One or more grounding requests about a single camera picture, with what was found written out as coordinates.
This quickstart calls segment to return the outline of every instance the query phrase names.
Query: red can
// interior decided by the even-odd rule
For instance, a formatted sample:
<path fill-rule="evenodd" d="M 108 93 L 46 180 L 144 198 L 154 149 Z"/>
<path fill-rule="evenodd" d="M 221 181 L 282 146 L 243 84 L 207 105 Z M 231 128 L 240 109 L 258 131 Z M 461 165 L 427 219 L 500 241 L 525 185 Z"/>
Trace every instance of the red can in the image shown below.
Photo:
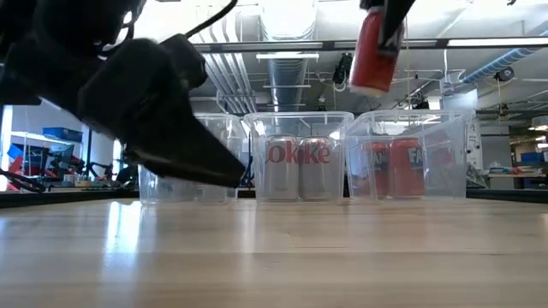
<path fill-rule="evenodd" d="M 425 195 L 423 151 L 416 138 L 400 138 L 390 143 L 390 195 L 416 198 Z"/>
<path fill-rule="evenodd" d="M 373 6 L 363 21 L 350 70 L 350 91 L 380 97 L 390 90 L 402 44 L 403 26 L 386 46 L 379 46 L 384 8 Z"/>
<path fill-rule="evenodd" d="M 374 177 L 377 197 L 386 198 L 389 193 L 388 182 L 388 146 L 384 142 L 372 142 L 363 145 L 366 157 L 373 162 L 373 170 L 369 172 L 365 182 L 366 193 L 371 193 L 371 177 Z"/>

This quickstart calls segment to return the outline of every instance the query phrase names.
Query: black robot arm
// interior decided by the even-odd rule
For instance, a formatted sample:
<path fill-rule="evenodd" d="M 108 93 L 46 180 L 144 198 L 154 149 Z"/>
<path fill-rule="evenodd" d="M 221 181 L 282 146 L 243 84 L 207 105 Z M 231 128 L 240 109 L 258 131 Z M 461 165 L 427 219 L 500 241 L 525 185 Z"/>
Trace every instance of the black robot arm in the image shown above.
<path fill-rule="evenodd" d="M 197 26 L 230 12 L 237 1 Z M 133 39 L 144 0 L 4 0 L 0 3 L 0 101 L 46 99 L 125 144 L 160 176 L 237 187 L 245 168 L 195 118 L 188 92 L 206 81 L 205 60 L 177 34 Z M 130 13 L 132 20 L 124 24 Z M 120 31 L 128 36 L 111 49 Z"/>

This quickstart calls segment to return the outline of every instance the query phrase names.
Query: clear plastic bin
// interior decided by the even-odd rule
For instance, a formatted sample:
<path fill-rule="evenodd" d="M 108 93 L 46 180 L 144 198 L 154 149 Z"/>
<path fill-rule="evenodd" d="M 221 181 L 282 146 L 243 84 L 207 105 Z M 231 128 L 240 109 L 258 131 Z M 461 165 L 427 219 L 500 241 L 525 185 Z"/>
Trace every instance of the clear plastic bin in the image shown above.
<path fill-rule="evenodd" d="M 239 117 L 212 113 L 197 113 L 194 116 L 236 157 L 241 159 L 242 146 L 247 134 Z M 236 196 L 235 189 L 160 178 L 142 166 L 139 168 L 139 189 L 143 204 L 175 202 L 225 204 Z"/>
<path fill-rule="evenodd" d="M 274 112 L 246 115 L 251 128 L 259 202 L 343 200 L 348 112 Z"/>
<path fill-rule="evenodd" d="M 466 129 L 473 110 L 380 110 L 348 128 L 352 198 L 466 197 Z"/>

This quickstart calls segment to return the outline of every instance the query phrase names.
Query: diet coke can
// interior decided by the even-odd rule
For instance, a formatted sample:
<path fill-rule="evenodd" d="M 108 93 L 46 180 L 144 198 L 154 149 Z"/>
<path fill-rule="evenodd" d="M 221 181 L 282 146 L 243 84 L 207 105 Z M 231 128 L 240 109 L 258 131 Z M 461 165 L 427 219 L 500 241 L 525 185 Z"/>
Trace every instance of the diet coke can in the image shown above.
<path fill-rule="evenodd" d="M 297 138 L 288 134 L 272 135 L 266 141 L 264 196 L 271 201 L 299 198 L 299 162 Z"/>
<path fill-rule="evenodd" d="M 415 198 L 425 195 L 422 146 L 416 138 L 400 138 L 390 143 L 390 195 Z"/>
<path fill-rule="evenodd" d="M 335 197 L 340 166 L 338 153 L 326 137 L 307 137 L 299 142 L 299 191 L 303 200 Z"/>
<path fill-rule="evenodd" d="M 363 146 L 366 156 L 372 162 L 372 170 L 368 172 L 364 183 L 365 193 L 371 194 L 373 178 L 377 197 L 386 198 L 390 187 L 388 181 L 388 147 L 384 142 L 371 142 Z"/>

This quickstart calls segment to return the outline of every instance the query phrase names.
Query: wooden table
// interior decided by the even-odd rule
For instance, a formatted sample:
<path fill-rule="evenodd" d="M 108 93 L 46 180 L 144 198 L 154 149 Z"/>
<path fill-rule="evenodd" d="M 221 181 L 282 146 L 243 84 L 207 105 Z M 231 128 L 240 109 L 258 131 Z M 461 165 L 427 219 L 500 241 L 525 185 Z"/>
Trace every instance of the wooden table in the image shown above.
<path fill-rule="evenodd" d="M 0 307 L 548 307 L 548 207 L 132 200 L 0 211 Z"/>

